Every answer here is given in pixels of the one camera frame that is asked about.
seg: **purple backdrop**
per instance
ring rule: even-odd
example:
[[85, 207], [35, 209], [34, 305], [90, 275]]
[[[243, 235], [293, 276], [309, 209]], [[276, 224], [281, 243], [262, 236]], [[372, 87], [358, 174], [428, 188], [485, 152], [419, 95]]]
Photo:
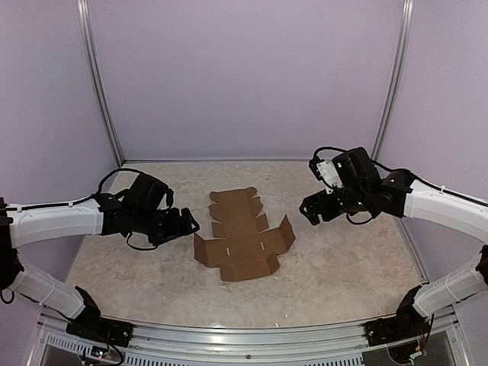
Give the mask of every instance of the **purple backdrop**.
[[90, 2], [127, 159], [371, 149], [402, 1]]
[[[83, 50], [75, 2], [0, 2], [0, 195], [35, 203], [82, 197], [114, 167]], [[24, 247], [64, 279], [79, 237]], [[18, 366], [40, 308], [0, 304], [0, 364]]]
[[[402, 83], [381, 161], [439, 185], [488, 195], [488, 3], [416, 1]], [[408, 222], [431, 279], [481, 243], [430, 223]], [[456, 307], [477, 366], [488, 364], [488, 295]]]

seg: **aluminum frame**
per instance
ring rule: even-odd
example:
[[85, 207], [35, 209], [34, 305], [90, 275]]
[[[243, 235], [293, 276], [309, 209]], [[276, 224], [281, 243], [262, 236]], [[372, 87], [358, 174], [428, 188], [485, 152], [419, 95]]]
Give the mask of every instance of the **aluminum frame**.
[[412, 27], [413, 1], [414, 0], [403, 0], [402, 21], [400, 25], [400, 33], [398, 35], [398, 42], [396, 45], [393, 71], [390, 77], [390, 84], [388, 85], [387, 100], [385, 101], [383, 107], [380, 127], [376, 135], [376, 140], [374, 141], [373, 151], [371, 152], [371, 158], [373, 160], [379, 159], [381, 150], [383, 149], [388, 126], [390, 125], [391, 121], [391, 114], [393, 113], [393, 106], [395, 105], [398, 88], [400, 87], [403, 64], [405, 62], [406, 49], [409, 42], [410, 28]]
[[[432, 334], [447, 332], [456, 365], [469, 366], [466, 342], [459, 329], [454, 310], [449, 307], [437, 312]], [[174, 364], [313, 364], [357, 357], [363, 352], [393, 347], [413, 339], [389, 345], [369, 347], [361, 320], [327, 326], [305, 326], [282, 329], [205, 329], [184, 326], [161, 326], [133, 322], [133, 338], [128, 348], [121, 348], [128, 364], [169, 360]], [[65, 333], [66, 321], [52, 310], [44, 310], [34, 333], [34, 347], [28, 366], [39, 366], [49, 335], [64, 339], [71, 345], [65, 350], [76, 353], [78, 347], [104, 346]], [[142, 363], [133, 363], [140, 359]]]
[[95, 90], [95, 96], [100, 108], [101, 120], [104, 125], [105, 133], [107, 134], [112, 155], [114, 156], [117, 166], [120, 168], [124, 163], [124, 154], [122, 153], [114, 123], [108, 109], [107, 97], [101, 80], [100, 70], [98, 68], [97, 53], [91, 26], [92, 23], [90, 22], [88, 0], [76, 0], [76, 4], [78, 9], [79, 23], [82, 29], [83, 43], [85, 44], [85, 52], [88, 59], [91, 81], [93, 83], [93, 89]]

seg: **cable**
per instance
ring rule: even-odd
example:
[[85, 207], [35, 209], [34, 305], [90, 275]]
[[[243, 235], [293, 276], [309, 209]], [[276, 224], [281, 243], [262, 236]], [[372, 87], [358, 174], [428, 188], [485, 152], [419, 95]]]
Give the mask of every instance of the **cable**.
[[93, 338], [96, 338], [98, 339], [98, 341], [101, 341], [103, 343], [105, 343], [107, 346], [110, 346], [112, 347], [116, 353], [118, 354], [119, 356], [119, 362], [116, 363], [116, 364], [108, 364], [108, 363], [104, 363], [104, 364], [98, 364], [98, 366], [121, 366], [123, 364], [123, 362], [125, 361], [124, 359], [124, 355], [122, 355], [122, 352], [119, 350], [119, 348], [117, 348], [113, 343], [109, 342], [108, 340], [106, 341], [105, 339], [103, 339], [102, 337], [100, 337], [99, 335], [97, 334], [94, 334], [93, 332], [89, 331], [88, 329], [86, 329], [84, 326], [80, 326], [78, 323], [76, 323], [73, 319], [70, 319], [69, 317], [67, 317], [66, 315], [64, 315], [63, 313], [61, 313], [60, 311], [56, 310], [56, 309], [53, 309], [52, 307], [48, 307], [46, 306], [48, 309], [51, 309], [51, 310], [54, 310], [56, 311], [60, 316], [62, 316], [64, 319], [66, 319], [68, 321], [68, 323], [70, 324], [73, 324], [74, 326], [77, 326], [78, 328], [80, 328], [83, 332], [86, 332], [87, 334], [89, 334], [91, 337]]
[[3, 297], [3, 290], [0, 290], [0, 300], [2, 300], [2, 303], [9, 305], [10, 303], [14, 302], [14, 299], [15, 299], [15, 292], [14, 291], [12, 291], [12, 297], [10, 298], [10, 300], [6, 300]]
[[22, 207], [6, 207], [0, 209], [0, 211], [17, 211], [19, 208], [21, 210], [36, 210], [39, 208], [51, 208], [51, 207], [68, 207], [71, 204], [72, 205], [77, 205], [77, 204], [82, 204], [83, 202], [86, 202], [88, 200], [91, 200], [92, 198], [98, 196], [101, 191], [103, 190], [104, 183], [109, 179], [112, 175], [114, 175], [117, 172], [133, 172], [133, 173], [138, 173], [138, 174], [146, 174], [145, 172], [141, 172], [140, 170], [137, 169], [132, 169], [132, 168], [118, 168], [110, 173], [108, 173], [106, 176], [103, 177], [103, 179], [98, 183], [98, 190], [94, 194], [90, 194], [87, 197], [81, 198], [77, 201], [73, 202], [55, 202], [52, 204], [32, 204], [30, 206], [22, 206]]
[[369, 223], [371, 220], [374, 219], [371, 216], [369, 219], [367, 219], [365, 221], [356, 222], [356, 221], [351, 220], [351, 216], [350, 216], [349, 212], [345, 215], [345, 218], [348, 219], [348, 222], [351, 223], [352, 225], [365, 225], [366, 223]]
[[424, 341], [424, 348], [422, 348], [422, 350], [425, 349], [425, 347], [427, 347], [427, 341], [429, 340], [429, 337], [430, 337], [430, 333], [432, 331], [432, 325], [434, 324], [434, 314], [432, 314], [432, 317], [430, 318], [430, 325], [429, 325], [429, 330], [427, 332], [427, 336], [425, 337], [425, 341]]
[[394, 363], [394, 364], [399, 364], [400, 366], [404, 366], [406, 364], [409, 364], [409, 365], [412, 365], [412, 362], [410, 361], [410, 358], [408, 359], [403, 359], [403, 360], [398, 360], [398, 361], [395, 361], [393, 359], [393, 356], [391, 355], [391, 352], [394, 350], [395, 348], [388, 348], [387, 347], [387, 354], [388, 354], [388, 357], [390, 357], [390, 360]]
[[156, 249], [158, 249], [158, 247], [157, 247], [157, 246], [154, 246], [154, 247], [152, 247], [152, 248], [150, 248], [150, 247], [149, 247], [149, 248], [140, 248], [140, 247], [138, 247], [138, 246], [132, 246], [132, 245], [129, 243], [129, 240], [130, 240], [130, 238], [132, 237], [132, 234], [133, 234], [133, 233], [132, 233], [132, 232], [130, 232], [130, 233], [129, 233], [129, 235], [127, 236], [127, 240], [126, 240], [126, 243], [127, 243], [127, 245], [128, 245], [130, 248], [135, 249], [135, 250], [139, 250], [139, 251], [141, 251], [141, 252], [149, 252], [149, 251], [151, 251], [151, 250], [156, 250]]
[[138, 174], [147, 175], [145, 172], [141, 172], [140, 170], [132, 169], [132, 168], [118, 168], [118, 169], [114, 169], [110, 173], [108, 173], [106, 176], [104, 176], [102, 178], [102, 180], [100, 181], [100, 183], [98, 183], [98, 190], [97, 190], [97, 193], [95, 193], [95, 194], [100, 194], [101, 191], [103, 190], [104, 183], [107, 181], [107, 179], [109, 179], [112, 175], [114, 175], [115, 173], [118, 173], [118, 172], [132, 172], [132, 173], [138, 173]]
[[337, 187], [334, 187], [333, 185], [330, 185], [329, 183], [327, 183], [325, 179], [323, 179], [322, 181], [323, 181], [323, 184], [325, 184], [328, 189], [332, 189], [333, 191], [335, 191], [337, 189]]
[[345, 153], [347, 151], [347, 150], [340, 149], [340, 148], [334, 147], [334, 146], [322, 146], [322, 147], [318, 148], [317, 150], [315, 150], [315, 152], [313, 152], [313, 157], [316, 157], [321, 151], [324, 151], [324, 150], [339, 151], [340, 153]]
[[[340, 149], [338, 147], [333, 147], [333, 146], [323, 146], [323, 147], [320, 147], [318, 148], [317, 150], [315, 150], [315, 152], [313, 153], [313, 156], [317, 156], [317, 154], [323, 150], [332, 150], [332, 151], [339, 151], [341, 153], [344, 153], [346, 150], [344, 149]], [[373, 162], [373, 164], [375, 164], [376, 166], [382, 168], [385, 172], [398, 172], [398, 171], [407, 171], [409, 172], [409, 169], [405, 169], [405, 168], [398, 168], [398, 169], [391, 169], [391, 168], [388, 168], [387, 166], [377, 162], [376, 160], [373, 160], [371, 159], [371, 161]], [[422, 182], [424, 185], [427, 185], [429, 186], [430, 188], [432, 189], [435, 189], [436, 191], [441, 191], [441, 192], [444, 192], [446, 194], [449, 194], [451, 196], [454, 196], [454, 197], [457, 197], [457, 198], [460, 198], [462, 200], [466, 200], [466, 201], [469, 201], [471, 203], [474, 203], [474, 204], [479, 204], [481, 206], [484, 206], [484, 207], [488, 207], [488, 202], [483, 202], [483, 201], [480, 201], [480, 200], [477, 200], [475, 198], [471, 198], [471, 197], [468, 197], [468, 196], [465, 196], [464, 194], [460, 194], [460, 193], [457, 193], [457, 192], [453, 192], [453, 191], [449, 191], [448, 189], [442, 189], [441, 187], [437, 186], [437, 185], [434, 185], [428, 181], [426, 181], [425, 179], [422, 179], [420, 178], [417, 174], [414, 174], [412, 172], [410, 172], [412, 174], [412, 176], [417, 179], [418, 181]]]

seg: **speckled floor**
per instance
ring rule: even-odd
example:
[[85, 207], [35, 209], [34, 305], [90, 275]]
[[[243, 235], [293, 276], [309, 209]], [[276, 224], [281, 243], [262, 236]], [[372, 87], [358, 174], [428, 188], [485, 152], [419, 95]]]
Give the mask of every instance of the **speckled floor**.
[[[322, 189], [306, 162], [197, 162], [138, 164], [189, 207], [200, 235], [211, 237], [211, 191], [254, 186], [270, 227], [288, 215], [297, 240], [279, 257], [274, 275], [222, 282], [218, 268], [193, 259], [193, 237], [153, 252], [129, 248], [122, 236], [87, 237], [68, 283], [86, 289], [102, 314], [180, 326], [267, 328], [340, 323], [391, 314], [419, 277], [393, 220], [380, 215], [352, 226], [344, 217], [311, 226], [298, 212], [304, 197]], [[119, 173], [111, 191], [130, 187]], [[131, 243], [147, 245], [134, 234]]]

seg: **brown cardboard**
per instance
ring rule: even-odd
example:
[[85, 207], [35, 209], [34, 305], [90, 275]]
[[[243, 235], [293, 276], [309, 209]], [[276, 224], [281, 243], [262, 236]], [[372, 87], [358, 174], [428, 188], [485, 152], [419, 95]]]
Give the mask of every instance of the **brown cardboard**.
[[279, 227], [269, 228], [261, 198], [254, 187], [211, 192], [209, 206], [213, 236], [194, 234], [194, 257], [207, 267], [219, 267], [223, 281], [242, 281], [272, 275], [280, 267], [277, 255], [293, 244], [295, 234], [285, 215]]

